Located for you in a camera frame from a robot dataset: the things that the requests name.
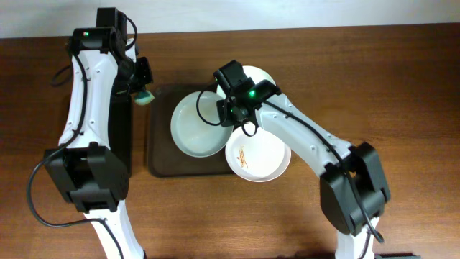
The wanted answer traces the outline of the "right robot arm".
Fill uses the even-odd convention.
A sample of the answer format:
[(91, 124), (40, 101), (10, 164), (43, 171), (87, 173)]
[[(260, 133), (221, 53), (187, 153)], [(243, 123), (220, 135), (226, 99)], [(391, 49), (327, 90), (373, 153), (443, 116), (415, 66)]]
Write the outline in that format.
[(219, 117), (227, 126), (252, 122), (290, 147), (318, 176), (321, 210), (336, 228), (336, 258), (376, 258), (376, 227), (391, 194), (377, 151), (337, 138), (297, 109), (268, 79), (220, 82)]

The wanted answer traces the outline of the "green yellow sponge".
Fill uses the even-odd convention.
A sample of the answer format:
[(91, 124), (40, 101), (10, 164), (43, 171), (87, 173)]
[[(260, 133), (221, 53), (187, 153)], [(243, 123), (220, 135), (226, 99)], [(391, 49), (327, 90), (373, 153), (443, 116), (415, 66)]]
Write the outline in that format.
[(154, 95), (150, 91), (145, 90), (140, 91), (136, 94), (136, 96), (134, 97), (134, 103), (139, 106), (145, 106), (152, 102), (154, 99)]

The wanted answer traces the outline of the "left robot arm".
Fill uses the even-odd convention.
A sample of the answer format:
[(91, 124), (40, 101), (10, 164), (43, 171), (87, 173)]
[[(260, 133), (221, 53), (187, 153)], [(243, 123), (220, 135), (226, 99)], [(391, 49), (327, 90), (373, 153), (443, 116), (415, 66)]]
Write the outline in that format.
[(123, 27), (76, 29), (68, 42), (73, 87), (58, 147), (45, 167), (63, 199), (93, 225), (107, 258), (146, 258), (127, 213), (132, 99), (152, 74)]

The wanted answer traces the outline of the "white plate top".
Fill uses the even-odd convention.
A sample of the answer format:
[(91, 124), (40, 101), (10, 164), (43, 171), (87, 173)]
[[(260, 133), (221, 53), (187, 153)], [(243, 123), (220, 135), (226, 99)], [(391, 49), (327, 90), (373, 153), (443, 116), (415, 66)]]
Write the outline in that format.
[[(243, 66), (243, 71), (244, 71), (244, 73), (245, 73), (245, 75), (246, 75), (247, 77), (252, 78), (252, 80), (254, 81), (254, 83), (259, 83), (260, 81), (266, 79), (266, 80), (268, 80), (269, 82), (275, 84), (275, 81), (273, 80), (273, 78), (272, 78), (267, 72), (265, 72), (264, 70), (262, 70), (261, 68), (254, 67), (254, 66), (251, 66), (251, 65), (244, 65), (244, 66)], [(215, 92), (216, 92), (221, 98), (225, 98), (225, 97), (226, 97), (226, 94), (224, 93), (223, 89), (220, 87), (219, 84), (217, 85)]]

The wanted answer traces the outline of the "white plate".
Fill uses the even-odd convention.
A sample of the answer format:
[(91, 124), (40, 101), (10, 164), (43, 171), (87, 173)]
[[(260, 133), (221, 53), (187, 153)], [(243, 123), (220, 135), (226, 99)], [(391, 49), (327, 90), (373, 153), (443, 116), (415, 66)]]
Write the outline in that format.
[[(266, 79), (266, 80), (268, 80), (269, 82), (275, 84), (275, 81), (273, 80), (273, 78), (272, 78), (267, 72), (265, 72), (264, 70), (262, 70), (261, 68), (254, 67), (254, 66), (251, 66), (251, 65), (244, 65), (244, 66), (243, 66), (243, 71), (244, 71), (244, 73), (245, 73), (245, 75), (246, 75), (247, 77), (252, 78), (252, 80), (254, 81), (254, 83), (259, 83), (260, 81)], [(215, 92), (216, 92), (221, 98), (225, 98), (225, 97), (226, 97), (226, 94), (224, 93), (223, 89), (220, 87), (219, 84), (217, 85)]]
[(257, 183), (281, 176), (290, 164), (291, 155), (291, 149), (282, 140), (261, 127), (251, 137), (238, 127), (225, 147), (230, 169), (240, 178)]
[(188, 94), (177, 104), (171, 117), (170, 131), (173, 142), (183, 153), (194, 158), (206, 158), (225, 147), (233, 127), (206, 124), (196, 109), (199, 93)]

